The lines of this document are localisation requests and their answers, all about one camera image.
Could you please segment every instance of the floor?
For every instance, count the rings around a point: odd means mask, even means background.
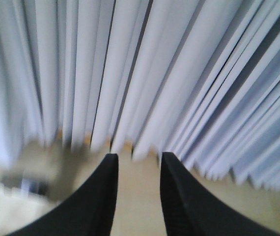
[[[95,170],[109,151],[104,147],[90,153],[85,147],[78,153],[63,150],[58,141],[42,149],[30,143],[10,172],[28,173],[48,180],[50,206],[67,198]],[[133,162],[128,146],[119,155],[118,196],[112,236],[165,236],[160,197],[159,165],[154,155],[144,161]],[[0,179],[5,170],[0,170]],[[214,195],[247,217],[280,232],[280,192],[254,190],[248,182],[236,186],[227,176],[212,182],[192,174]]]

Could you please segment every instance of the blurry object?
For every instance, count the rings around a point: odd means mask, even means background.
[[[8,189],[0,183],[0,236],[38,219],[56,206],[40,195],[21,195],[15,187]]]
[[[171,152],[162,156],[160,195],[169,236],[279,236],[217,199]]]
[[[28,195],[34,193],[45,196],[48,190],[48,182],[40,177],[26,174],[5,174],[1,180],[5,187],[13,187],[21,190],[21,194]]]
[[[68,199],[9,236],[109,236],[117,197],[118,156],[107,154]]]

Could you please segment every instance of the tiled floor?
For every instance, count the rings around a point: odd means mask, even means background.
[[[56,142],[46,150],[29,144],[10,170],[45,177],[50,183],[49,200],[62,201],[75,191],[101,162],[108,148],[91,154],[70,153]],[[119,155],[118,196],[112,236],[165,236],[159,197],[159,166],[155,156],[133,162],[128,150]],[[211,182],[193,175],[212,193],[253,220],[280,232],[280,192],[254,190],[247,182],[236,186],[230,176]]]

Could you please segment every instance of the beige floor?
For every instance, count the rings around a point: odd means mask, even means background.
[[[10,170],[45,177],[50,182],[49,200],[62,201],[95,170],[107,147],[91,154],[88,148],[73,154],[60,142],[46,150],[30,143]],[[128,150],[119,155],[118,196],[112,236],[165,236],[159,197],[159,166],[151,155],[133,162]],[[212,182],[193,175],[213,194],[251,219],[280,232],[280,192],[254,190],[249,183],[236,186],[230,176]]]

